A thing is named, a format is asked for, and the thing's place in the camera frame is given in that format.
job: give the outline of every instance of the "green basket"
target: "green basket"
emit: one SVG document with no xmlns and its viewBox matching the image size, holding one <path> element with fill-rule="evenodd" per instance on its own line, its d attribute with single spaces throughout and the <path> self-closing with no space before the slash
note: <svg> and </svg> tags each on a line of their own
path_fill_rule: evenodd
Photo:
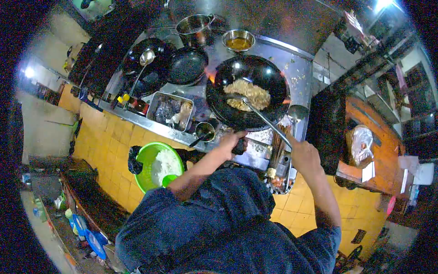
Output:
<svg viewBox="0 0 438 274">
<path fill-rule="evenodd" d="M 162 142 L 151 142 L 140 149 L 136 158 L 137 161 L 143 163 L 143 170 L 141 173 L 134 175 L 135 181 L 143 193 L 146 193 L 146 191 L 150 189 L 159 187 L 159 184 L 152 182 L 152 163 L 155 161 L 158 152 L 164 149 L 168 149 L 175 154 L 180 163 L 181 174 L 184 173 L 183 161 L 171 146 Z"/>
</svg>

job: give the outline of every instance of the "blue plate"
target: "blue plate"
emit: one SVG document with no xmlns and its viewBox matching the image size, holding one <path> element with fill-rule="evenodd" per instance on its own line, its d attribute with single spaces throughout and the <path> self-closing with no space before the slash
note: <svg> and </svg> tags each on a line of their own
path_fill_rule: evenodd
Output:
<svg viewBox="0 0 438 274">
<path fill-rule="evenodd" d="M 91 232 L 90 230 L 85 230 L 85 237 L 87 238 L 88 244 L 90 244 L 91 249 L 96 252 L 102 260 L 106 259 L 106 253 L 103 246 L 108 244 L 108 240 L 97 231 Z"/>
</svg>

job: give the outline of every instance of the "small bowl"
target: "small bowl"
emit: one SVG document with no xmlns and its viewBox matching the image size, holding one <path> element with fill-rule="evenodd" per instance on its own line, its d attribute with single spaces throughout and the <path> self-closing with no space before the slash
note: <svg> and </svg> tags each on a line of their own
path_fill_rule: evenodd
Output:
<svg viewBox="0 0 438 274">
<path fill-rule="evenodd" d="M 249 42 L 251 43 L 251 45 L 247 49 L 244 49 L 244 50 L 237 50 L 237 49 L 234 49 L 234 48 L 226 45 L 227 41 L 232 40 L 234 38 L 239 38 L 239 37 L 248 39 Z M 242 51 L 247 51 L 254 46 L 255 38 L 254 38 L 254 35 L 252 35 L 252 33 L 249 31 L 242 30 L 242 29 L 233 29 L 233 30 L 227 31 L 224 35 L 222 35 L 222 44 L 224 45 L 224 47 L 226 47 L 229 50 L 232 50 L 234 52 L 242 52 Z"/>
</svg>

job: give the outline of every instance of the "black wok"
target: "black wok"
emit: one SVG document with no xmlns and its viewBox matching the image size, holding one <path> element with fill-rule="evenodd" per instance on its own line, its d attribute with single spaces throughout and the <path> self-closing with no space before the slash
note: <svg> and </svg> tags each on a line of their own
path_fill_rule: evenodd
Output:
<svg viewBox="0 0 438 274">
<path fill-rule="evenodd" d="M 183 47 L 172 53 L 167 81 L 174 85 L 194 85 L 208 66 L 208 55 L 201 48 Z"/>
<path fill-rule="evenodd" d="M 152 71 L 160 75 L 167 73 L 166 67 L 169 57 L 172 53 L 172 47 L 158 38 L 149 38 L 140 41 L 129 52 L 124 62 L 124 72 L 127 77 L 135 78 L 142 70 L 140 65 L 140 56 L 143 52 L 152 50 L 155 54 L 155 59 L 148 64 L 143 71 L 143 75 L 148 75 Z"/>
<path fill-rule="evenodd" d="M 289 105 L 283 104 L 283 101 L 289 88 L 281 71 L 272 62 L 255 55 L 236 56 L 222 62 L 216 67 L 214 83 L 207 81 L 207 103 L 217 118 L 235 130 L 254 132 L 269 128 L 256 113 L 241 111 L 227 104 L 223 88 L 240 78 L 252 81 L 269 92 L 271 103 L 261 112 L 277 124 L 287 113 Z"/>
</svg>

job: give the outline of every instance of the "yellow tiled wall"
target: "yellow tiled wall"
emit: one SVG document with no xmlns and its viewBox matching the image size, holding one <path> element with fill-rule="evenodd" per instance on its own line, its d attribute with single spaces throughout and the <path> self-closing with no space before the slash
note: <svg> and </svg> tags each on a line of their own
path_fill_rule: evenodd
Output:
<svg viewBox="0 0 438 274">
<path fill-rule="evenodd" d="M 129 147 L 143 146 L 160 141 L 174 148 L 187 146 L 123 121 L 108 112 L 99 112 L 81 104 L 83 122 L 76 140 L 74 156 L 85 159 L 98 168 L 98 182 L 120 205 L 132 212 L 143 197 L 133 174 L 127 168 Z M 356 246 L 351 244 L 358 229 L 367 233 L 361 242 L 362 257 L 367 257 L 377 238 L 386 215 L 375 209 L 380 195 L 363 189 L 347 190 L 339 187 L 332 176 L 327 176 L 338 201 L 342 218 L 342 241 L 339 250 L 348 255 Z M 274 195 L 276 202 L 271 220 L 283 224 L 299 237 L 316 228 L 312 193 L 298 174 L 292 191 L 287 195 Z"/>
</svg>

